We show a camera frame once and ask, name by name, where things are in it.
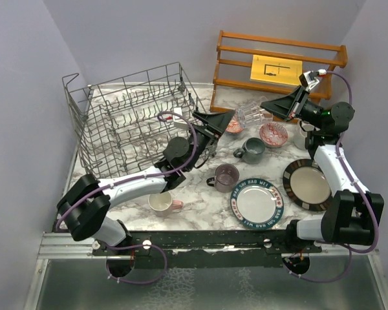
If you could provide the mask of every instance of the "small dish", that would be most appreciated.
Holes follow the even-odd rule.
[[[294,203],[310,211],[325,211],[332,203],[328,181],[313,160],[296,160],[287,166],[283,187]]]
[[[239,134],[243,131],[243,128],[240,126],[240,123],[237,121],[237,116],[234,115],[232,120],[229,122],[226,132],[229,134]]]
[[[246,179],[236,185],[230,205],[237,219],[253,229],[269,229],[283,215],[283,199],[279,190],[264,179]]]
[[[287,130],[284,126],[274,122],[264,124],[259,133],[264,144],[271,148],[281,147],[288,139]]]

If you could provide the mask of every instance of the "yellow paper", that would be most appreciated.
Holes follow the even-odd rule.
[[[302,61],[253,55],[252,74],[254,81],[300,85]]]

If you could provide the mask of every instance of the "gray wall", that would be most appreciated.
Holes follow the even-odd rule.
[[[211,82],[219,30],[340,44],[365,0],[44,0],[91,83],[180,61]]]
[[[388,1],[367,0],[343,44],[356,110],[343,144],[358,177],[385,200],[378,247],[388,280]],[[334,81],[334,91],[342,85]]]
[[[40,0],[0,1],[0,309],[22,309],[74,139],[61,77],[77,72]]]

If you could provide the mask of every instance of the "patterned bowl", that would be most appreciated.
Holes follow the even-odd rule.
[[[286,143],[288,134],[284,126],[270,122],[260,128],[260,138],[267,147],[281,147]]]
[[[243,131],[243,128],[240,126],[240,123],[237,121],[237,117],[234,116],[226,128],[226,132],[229,134],[239,134]]]

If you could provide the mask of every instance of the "metal basket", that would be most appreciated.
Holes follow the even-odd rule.
[[[69,90],[78,76],[71,74],[62,81],[81,165],[97,178],[144,170],[162,157],[172,137],[189,136],[172,121],[159,122],[159,112],[180,107],[192,123],[199,123],[192,116],[196,107],[205,112],[180,63]]]

